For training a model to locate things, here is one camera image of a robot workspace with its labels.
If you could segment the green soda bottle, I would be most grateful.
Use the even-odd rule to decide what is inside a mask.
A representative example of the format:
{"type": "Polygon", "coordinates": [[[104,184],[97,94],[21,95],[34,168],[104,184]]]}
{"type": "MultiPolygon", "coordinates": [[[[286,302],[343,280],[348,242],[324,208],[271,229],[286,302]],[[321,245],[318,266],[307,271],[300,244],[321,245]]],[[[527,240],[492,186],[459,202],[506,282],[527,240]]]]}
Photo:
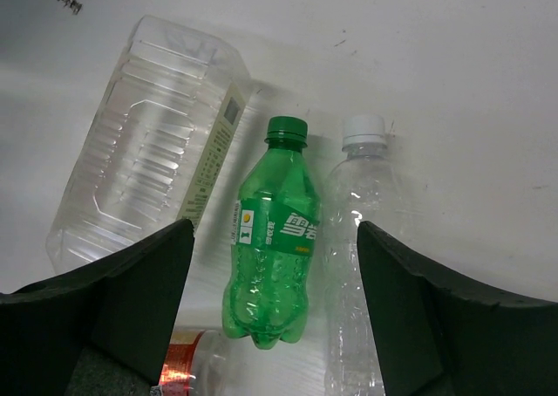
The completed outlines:
{"type": "Polygon", "coordinates": [[[298,342],[308,318],[321,200],[303,156],[307,136],[304,120],[271,118],[268,149],[235,202],[222,329],[229,338],[251,338],[261,350],[298,342]]]}

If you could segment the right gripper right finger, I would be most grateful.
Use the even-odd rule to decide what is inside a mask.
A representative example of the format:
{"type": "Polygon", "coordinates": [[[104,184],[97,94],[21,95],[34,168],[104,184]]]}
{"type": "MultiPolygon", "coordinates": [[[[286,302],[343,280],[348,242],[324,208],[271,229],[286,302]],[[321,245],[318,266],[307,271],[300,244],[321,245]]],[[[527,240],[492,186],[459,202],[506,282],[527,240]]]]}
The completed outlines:
{"type": "Polygon", "coordinates": [[[556,394],[556,303],[460,274],[371,222],[357,253],[387,394],[556,394]]]}

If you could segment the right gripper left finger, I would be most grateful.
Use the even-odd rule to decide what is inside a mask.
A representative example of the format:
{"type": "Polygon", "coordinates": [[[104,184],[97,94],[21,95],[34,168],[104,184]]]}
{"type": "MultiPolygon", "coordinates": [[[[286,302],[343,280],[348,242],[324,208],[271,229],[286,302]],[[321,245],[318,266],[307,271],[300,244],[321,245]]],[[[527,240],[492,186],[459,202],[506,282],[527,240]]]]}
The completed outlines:
{"type": "Polygon", "coordinates": [[[1,296],[4,395],[147,395],[194,246],[189,220],[1,296]]]}

